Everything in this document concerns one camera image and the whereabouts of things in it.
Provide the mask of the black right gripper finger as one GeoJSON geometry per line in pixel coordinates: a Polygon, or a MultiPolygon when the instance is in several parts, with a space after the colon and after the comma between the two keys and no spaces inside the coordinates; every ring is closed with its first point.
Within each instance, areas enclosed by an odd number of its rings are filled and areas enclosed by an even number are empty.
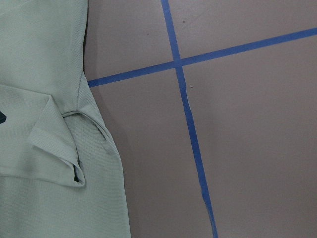
{"type": "Polygon", "coordinates": [[[2,112],[0,112],[0,124],[4,123],[6,121],[6,115],[2,112]]]}

